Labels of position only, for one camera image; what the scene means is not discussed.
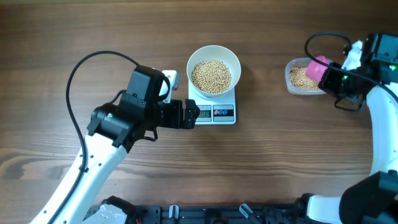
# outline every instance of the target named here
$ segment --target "plastic container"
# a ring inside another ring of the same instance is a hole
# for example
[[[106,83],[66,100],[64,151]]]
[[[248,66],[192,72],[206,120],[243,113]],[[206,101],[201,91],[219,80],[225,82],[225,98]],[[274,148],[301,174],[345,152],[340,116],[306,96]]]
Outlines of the plastic container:
[[[293,86],[292,82],[290,81],[290,69],[292,67],[297,68],[306,68],[307,65],[311,62],[310,58],[298,58],[294,59],[286,65],[285,69],[285,78],[286,78],[286,85],[287,91],[291,94],[295,95],[319,95],[325,94],[323,90],[301,90],[295,86]]]

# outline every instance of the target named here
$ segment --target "wood grain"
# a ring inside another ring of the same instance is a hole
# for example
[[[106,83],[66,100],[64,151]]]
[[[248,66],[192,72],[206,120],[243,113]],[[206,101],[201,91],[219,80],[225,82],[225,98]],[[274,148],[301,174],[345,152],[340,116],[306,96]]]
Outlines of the wood grain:
[[[286,64],[304,57],[314,32],[353,40],[397,33],[397,1],[131,1],[0,6],[0,223],[27,223],[51,197],[80,146],[65,105],[75,64],[98,50],[181,74],[202,46],[231,49],[243,66],[233,126],[159,129],[111,174],[110,195],[134,204],[291,202],[302,193],[341,194],[369,174],[368,110],[334,109],[330,96],[287,92]],[[341,61],[343,42],[312,45]],[[90,114],[127,86],[134,66],[102,55],[79,68],[71,101],[85,133]]]

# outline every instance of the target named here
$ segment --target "black cable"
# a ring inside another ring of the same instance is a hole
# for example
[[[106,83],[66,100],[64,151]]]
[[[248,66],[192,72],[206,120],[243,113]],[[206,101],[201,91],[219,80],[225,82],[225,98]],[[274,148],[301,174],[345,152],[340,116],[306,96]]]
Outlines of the black cable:
[[[114,103],[114,102],[119,98],[119,96],[120,96],[122,93],[125,93],[125,92],[126,92],[126,90],[120,90],[119,93],[116,94],[116,96],[113,98],[113,100],[111,100],[109,103]]]
[[[68,112],[69,112],[69,115],[70,115],[70,119],[72,120],[72,123],[73,123],[73,125],[74,125],[74,127],[75,127],[75,129],[76,129],[77,135],[78,135],[79,140],[80,140],[81,151],[83,152],[83,160],[82,160],[82,163],[81,163],[81,166],[80,166],[79,174],[78,174],[78,176],[77,176],[75,182],[73,183],[73,185],[72,185],[71,189],[69,190],[67,196],[63,199],[62,203],[61,203],[60,206],[58,207],[57,211],[55,211],[54,215],[53,215],[53,216],[51,217],[51,219],[49,220],[48,224],[51,224],[51,223],[53,223],[53,222],[55,221],[55,219],[58,217],[59,213],[62,211],[62,209],[64,208],[64,206],[67,204],[67,202],[69,201],[69,198],[72,196],[72,194],[73,194],[74,191],[76,190],[76,188],[77,188],[77,186],[78,186],[78,184],[79,184],[81,178],[83,177],[83,174],[84,174],[85,169],[86,169],[86,166],[87,166],[87,146],[86,146],[86,143],[85,143],[85,141],[84,141],[84,139],[83,139],[83,135],[81,134],[79,125],[78,125],[77,122],[76,122],[75,115],[73,115],[72,107],[70,106],[69,91],[70,91],[70,84],[71,84],[71,82],[72,82],[72,78],[73,78],[73,76],[75,75],[75,72],[76,72],[76,70],[79,68],[79,66],[80,66],[83,62],[85,62],[87,59],[89,59],[89,58],[91,58],[91,57],[93,57],[93,56],[95,56],[95,55],[99,55],[99,54],[114,54],[114,55],[118,55],[118,56],[120,56],[120,57],[123,57],[123,58],[129,60],[130,62],[134,63],[135,65],[139,66],[139,64],[138,64],[135,60],[131,59],[130,57],[128,57],[128,56],[126,56],[126,55],[124,55],[124,54],[121,54],[121,53],[118,53],[118,52],[113,52],[113,51],[110,51],[110,50],[104,50],[104,51],[99,51],[99,52],[95,52],[95,53],[92,53],[92,54],[87,55],[86,57],[84,57],[83,59],[81,59],[81,60],[77,63],[77,65],[75,66],[75,68],[72,70],[72,72],[71,72],[71,74],[70,74],[70,76],[69,76],[68,83],[67,83],[67,93],[66,93],[67,108],[68,108]]]
[[[304,52],[305,52],[305,54],[306,54],[310,59],[312,59],[314,62],[319,63],[320,65],[323,65],[323,66],[325,66],[325,67],[327,67],[327,68],[329,68],[329,69],[332,69],[332,70],[334,70],[334,71],[336,71],[336,72],[341,72],[341,73],[344,73],[344,74],[346,74],[346,75],[351,75],[351,76],[353,76],[353,77],[362,78],[362,79],[364,79],[364,80],[366,80],[366,81],[368,81],[368,82],[371,82],[371,83],[373,83],[373,84],[379,86],[379,87],[382,88],[383,90],[386,90],[386,91],[388,92],[388,94],[390,94],[390,95],[393,97],[393,99],[398,103],[398,97],[397,97],[397,95],[396,95],[393,91],[391,91],[388,87],[386,87],[385,85],[383,85],[382,83],[380,83],[380,82],[378,82],[378,81],[376,81],[376,80],[373,80],[373,79],[371,79],[371,78],[365,77],[365,76],[363,76],[363,75],[357,74],[357,73],[349,72],[349,71],[347,71],[347,70],[343,70],[343,69],[340,69],[340,68],[337,68],[337,67],[334,67],[334,66],[330,66],[330,65],[328,65],[327,63],[324,63],[324,62],[322,62],[322,61],[316,59],[314,56],[312,56],[312,54],[310,54],[310,52],[308,51],[308,45],[309,45],[309,43],[311,42],[312,39],[314,39],[314,38],[316,38],[316,37],[323,36],[323,35],[332,35],[332,36],[336,36],[336,37],[341,37],[342,39],[345,39],[345,40],[348,42],[348,44],[349,44],[350,47],[351,47],[351,45],[352,45],[350,39],[349,39],[347,36],[343,35],[343,34],[340,34],[340,33],[337,33],[337,32],[319,32],[319,33],[316,33],[316,34],[313,34],[312,36],[310,36],[310,37],[307,39],[307,41],[305,42],[305,45],[304,45]]]
[[[166,92],[165,94],[159,96],[158,101],[163,101],[163,100],[165,100],[165,99],[167,98],[167,96],[169,95],[170,89],[171,89],[171,87],[170,87],[170,80],[169,80],[166,76],[163,77],[163,80],[166,82],[166,85],[167,85],[167,92]]]

